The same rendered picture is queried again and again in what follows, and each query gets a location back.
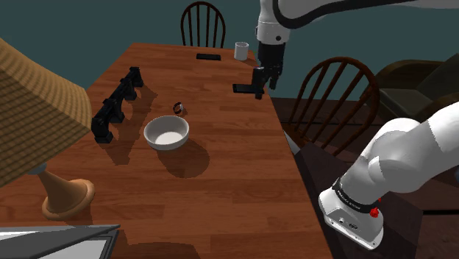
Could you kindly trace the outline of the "table lamp with woven shade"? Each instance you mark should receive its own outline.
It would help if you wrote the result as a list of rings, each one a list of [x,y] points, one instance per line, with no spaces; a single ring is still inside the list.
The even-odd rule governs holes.
[[[91,130],[84,88],[37,64],[0,38],[0,187],[25,174],[39,177],[42,214],[64,221],[95,196],[91,181],[65,180],[47,162]]]

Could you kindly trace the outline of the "wooden dining table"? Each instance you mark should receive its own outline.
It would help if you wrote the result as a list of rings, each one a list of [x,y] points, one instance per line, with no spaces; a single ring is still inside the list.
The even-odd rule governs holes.
[[[88,88],[98,110],[130,67],[144,81],[111,143],[86,135],[49,161],[52,173],[96,188],[69,223],[119,224],[112,259],[332,259],[270,98],[232,90],[250,82],[255,60],[199,52],[133,43]],[[147,143],[144,128],[160,116],[188,122],[181,147]]]

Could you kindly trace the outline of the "white bowl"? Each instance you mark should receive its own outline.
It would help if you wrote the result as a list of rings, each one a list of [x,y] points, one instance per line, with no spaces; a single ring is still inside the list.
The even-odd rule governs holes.
[[[160,116],[150,121],[143,135],[151,148],[167,151],[181,147],[188,139],[190,127],[179,116]]]

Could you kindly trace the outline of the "dark robot stand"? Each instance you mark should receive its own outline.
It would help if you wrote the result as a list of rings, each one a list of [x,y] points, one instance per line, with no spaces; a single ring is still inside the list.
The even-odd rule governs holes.
[[[324,222],[319,194],[341,176],[348,165],[314,144],[308,143],[294,159],[313,204],[334,259],[416,259],[422,211],[394,193],[382,197],[384,236],[381,244],[367,250]]]

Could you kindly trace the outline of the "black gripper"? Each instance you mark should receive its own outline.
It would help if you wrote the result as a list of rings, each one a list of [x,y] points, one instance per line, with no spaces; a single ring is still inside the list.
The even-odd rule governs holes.
[[[263,88],[266,83],[265,70],[270,75],[269,88],[273,91],[277,87],[277,81],[282,74],[285,43],[271,45],[267,43],[258,44],[257,58],[261,67],[254,67],[252,72],[252,86],[256,99],[263,98]]]

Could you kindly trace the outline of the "white cup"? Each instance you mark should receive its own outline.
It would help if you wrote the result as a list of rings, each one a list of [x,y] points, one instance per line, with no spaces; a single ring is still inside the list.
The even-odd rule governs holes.
[[[234,58],[236,60],[244,61],[248,57],[249,44],[246,42],[236,42],[234,50]]]

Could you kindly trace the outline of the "dark wooden spindle-back chair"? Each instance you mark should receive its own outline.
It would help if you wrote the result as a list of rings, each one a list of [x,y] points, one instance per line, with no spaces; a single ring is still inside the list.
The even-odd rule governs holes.
[[[209,2],[195,1],[185,8],[180,20],[180,32],[183,46],[224,48],[224,16]]]
[[[326,90],[322,94],[316,106],[313,106],[314,96],[317,94],[323,79],[325,78],[329,68],[333,64],[338,64],[332,79],[330,80]],[[324,114],[324,118],[318,119],[317,116],[322,114],[327,98],[338,83],[341,75],[346,68],[353,67],[357,69],[354,78],[348,84],[346,90],[342,93],[340,99],[334,104],[330,112]],[[362,62],[351,57],[333,57],[315,65],[307,74],[302,82],[299,93],[291,108],[288,120],[281,123],[282,129],[292,141],[302,148],[306,143],[316,143],[319,141],[321,134],[325,131],[330,122],[337,117],[338,113],[343,112],[343,105],[357,84],[363,79],[367,79],[368,85],[364,92],[360,95],[353,107],[345,112],[344,116],[337,118],[338,124],[330,135],[321,142],[320,147],[326,149],[341,130],[351,121],[359,110],[366,104],[370,104],[370,110],[363,123],[344,141],[340,146],[337,146],[333,152],[333,156],[338,156],[352,142],[360,137],[372,124],[377,117],[380,103],[380,91],[377,85],[377,79],[371,70]]]

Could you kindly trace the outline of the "grey open laptop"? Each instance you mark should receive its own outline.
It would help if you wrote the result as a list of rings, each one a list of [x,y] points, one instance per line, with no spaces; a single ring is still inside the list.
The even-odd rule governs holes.
[[[0,259],[110,259],[119,227],[0,227]]]

